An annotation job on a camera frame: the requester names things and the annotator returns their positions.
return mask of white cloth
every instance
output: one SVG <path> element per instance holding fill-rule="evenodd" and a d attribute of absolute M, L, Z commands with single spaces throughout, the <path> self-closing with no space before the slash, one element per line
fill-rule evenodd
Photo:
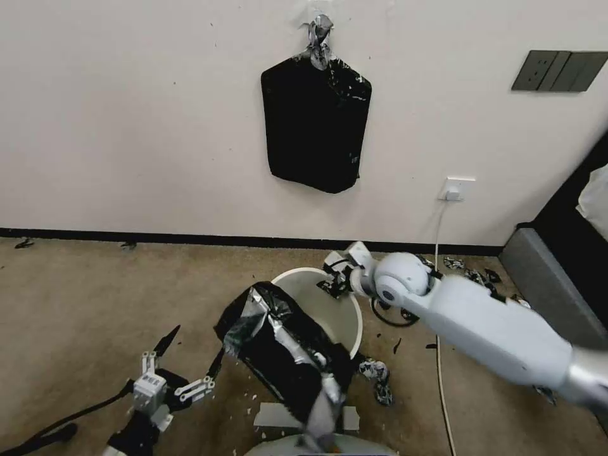
<path fill-rule="evenodd" d="M 608 165 L 591 172 L 576 209 L 608 241 Z"/>

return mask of beige carpet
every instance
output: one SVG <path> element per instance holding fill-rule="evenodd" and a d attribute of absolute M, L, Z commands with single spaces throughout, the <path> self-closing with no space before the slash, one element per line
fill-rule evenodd
<path fill-rule="evenodd" d="M 163 364 L 189 379 L 203 375 L 220 343 L 212 331 L 222 309 L 257 280 L 322 264 L 326 252 L 212 246 L 41 241 L 15 250 L 0 238 L 0 450 L 51 422 L 114 395 L 136 377 L 139 357 L 175 325 L 182 329 Z M 496 258 L 464 257 L 496 270 Z M 423 324 L 390 328 L 361 302 L 362 351 L 391 369 L 396 403 L 378 405 L 356 377 L 348 403 L 361 415 L 360 436 L 401 455 L 448 455 L 438 398 L 434 334 Z M 402 338 L 396 354 L 393 347 Z M 460 455 L 606 455 L 608 440 L 592 414 L 531 388 L 513 386 L 444 346 L 445 393 Z M 157 455 L 238 455 L 262 440 L 253 427 L 261 401 L 272 401 L 243 364 L 224 362 L 215 396 L 179 412 Z M 100 454 L 127 422 L 129 400 L 79 420 L 67 445 L 39 455 Z M 280 431 L 266 431 L 267 439 Z"/>

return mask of white wall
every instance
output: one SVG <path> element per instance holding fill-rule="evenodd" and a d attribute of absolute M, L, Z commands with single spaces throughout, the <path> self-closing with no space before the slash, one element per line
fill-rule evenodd
<path fill-rule="evenodd" d="M 304 48 L 305 5 L 0 2 L 0 227 L 428 243 L 464 175 L 442 240 L 498 245 L 608 125 L 608 68 L 584 94 L 509 90 L 530 49 L 608 50 L 605 0 L 338 0 L 332 48 L 374 90 L 361 179 L 281 181 L 260 74 Z"/>

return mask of wall outlet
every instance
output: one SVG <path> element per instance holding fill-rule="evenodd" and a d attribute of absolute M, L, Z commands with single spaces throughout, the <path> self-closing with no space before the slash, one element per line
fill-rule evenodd
<path fill-rule="evenodd" d="M 537 90 L 556 56 L 557 51 L 530 51 L 511 89 Z"/>
<path fill-rule="evenodd" d="M 447 177 L 438 199 L 464 201 L 467 192 L 475 181 L 474 177 Z"/>

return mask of white power cord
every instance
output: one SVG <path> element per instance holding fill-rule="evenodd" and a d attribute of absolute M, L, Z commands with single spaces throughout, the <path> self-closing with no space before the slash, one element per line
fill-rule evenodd
<path fill-rule="evenodd" d="M 441 229 L 441 221 L 443 220 L 443 214 L 448 208 L 449 201 L 443 202 L 443 207 L 439 214 L 439 221 L 437 221 L 437 231 L 435 233 L 435 271 L 438 270 L 439 264 L 439 230 Z M 441 410 L 443 411 L 443 421 L 445 423 L 445 430 L 448 434 L 448 443 L 450 444 L 450 453 L 452 456 L 456 456 L 456 447 L 454 446 L 454 437 L 452 436 L 452 427 L 450 426 L 450 418 L 448 416 L 448 409 L 445 405 L 445 394 L 443 392 L 443 374 L 441 373 L 441 340 L 439 336 L 435 336 L 437 344 L 437 380 L 439 382 L 439 396 L 441 398 Z"/>

